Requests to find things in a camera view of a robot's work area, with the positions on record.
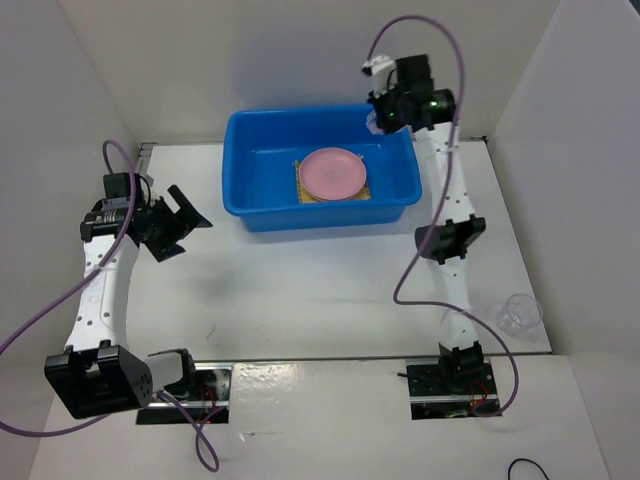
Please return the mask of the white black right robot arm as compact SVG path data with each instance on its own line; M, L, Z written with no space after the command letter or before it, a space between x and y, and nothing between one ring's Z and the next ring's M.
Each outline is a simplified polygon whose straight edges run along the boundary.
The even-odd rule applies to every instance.
M437 89L426 55L367 60L363 73L372 81L368 101L375 130L391 134L407 128L416 155L425 161L433 214L414 233L417 253L429 263L444 297L439 328L438 381L459 393L480 375L484 355L470 309L466 257L486 229L476 213L459 160L458 106L453 93Z

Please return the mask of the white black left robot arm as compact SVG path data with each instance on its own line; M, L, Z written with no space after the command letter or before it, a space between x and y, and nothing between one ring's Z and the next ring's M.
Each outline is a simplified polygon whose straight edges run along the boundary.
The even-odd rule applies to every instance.
M107 174L103 186L104 198L80 224L89 282L63 352L48 357L44 366L46 379L75 419L150 403L151 369L129 351L126 337L134 264L142 247L158 262L184 253L181 240L211 225L177 185L168 189L176 211L139 174Z

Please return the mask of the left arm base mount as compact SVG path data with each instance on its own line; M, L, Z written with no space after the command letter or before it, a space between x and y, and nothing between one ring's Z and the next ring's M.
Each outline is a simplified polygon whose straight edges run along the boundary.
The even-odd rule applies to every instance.
M196 362L193 383L183 391L171 394L186 410L183 416L170 402L152 402L139 410L136 425L179 425L192 419L198 424L227 424L233 366L230 363Z

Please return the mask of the orange plastic plate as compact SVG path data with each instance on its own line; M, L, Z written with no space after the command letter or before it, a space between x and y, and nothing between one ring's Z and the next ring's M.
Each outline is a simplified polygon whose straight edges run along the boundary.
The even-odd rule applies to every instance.
M302 185L297 186L297 196L298 196L298 201L301 204L327 203L327 202L335 203L335 200L327 201L326 199L322 199L312 195ZM371 193L370 193L369 187L368 185L365 185L357 194L351 197L345 198L345 201L365 201L370 199L371 199Z

